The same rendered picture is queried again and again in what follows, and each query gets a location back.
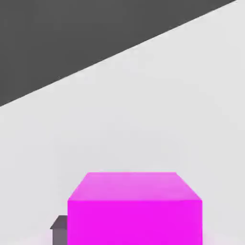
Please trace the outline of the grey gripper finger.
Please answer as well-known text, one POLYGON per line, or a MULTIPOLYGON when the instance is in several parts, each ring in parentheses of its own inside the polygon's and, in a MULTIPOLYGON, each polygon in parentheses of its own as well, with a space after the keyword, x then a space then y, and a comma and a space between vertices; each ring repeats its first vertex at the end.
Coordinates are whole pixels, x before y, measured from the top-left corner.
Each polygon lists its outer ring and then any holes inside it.
POLYGON ((52 226, 52 245, 67 245, 67 216, 59 215, 52 226))

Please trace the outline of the small magenta cube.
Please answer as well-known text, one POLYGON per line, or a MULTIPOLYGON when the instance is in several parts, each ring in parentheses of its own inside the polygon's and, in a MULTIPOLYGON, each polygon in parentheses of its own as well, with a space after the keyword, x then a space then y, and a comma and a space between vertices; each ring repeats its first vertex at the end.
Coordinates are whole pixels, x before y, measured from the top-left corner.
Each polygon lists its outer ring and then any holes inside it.
POLYGON ((202 200, 175 172, 89 172, 67 201, 67 245, 203 245, 202 200))

